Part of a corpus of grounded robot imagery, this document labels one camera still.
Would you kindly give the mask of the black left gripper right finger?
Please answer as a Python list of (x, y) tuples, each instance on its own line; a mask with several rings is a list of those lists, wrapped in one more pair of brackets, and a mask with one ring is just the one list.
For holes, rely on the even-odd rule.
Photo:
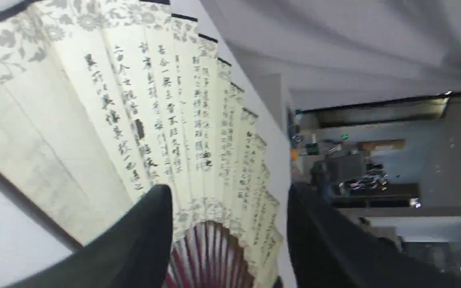
[(379, 241), (304, 183), (289, 189), (287, 242), (299, 288), (461, 288), (461, 277)]

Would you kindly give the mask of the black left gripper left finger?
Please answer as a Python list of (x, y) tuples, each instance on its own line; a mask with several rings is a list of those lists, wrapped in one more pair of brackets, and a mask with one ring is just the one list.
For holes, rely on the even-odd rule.
[(153, 186), (110, 229), (12, 288), (161, 288), (173, 237), (172, 195)]

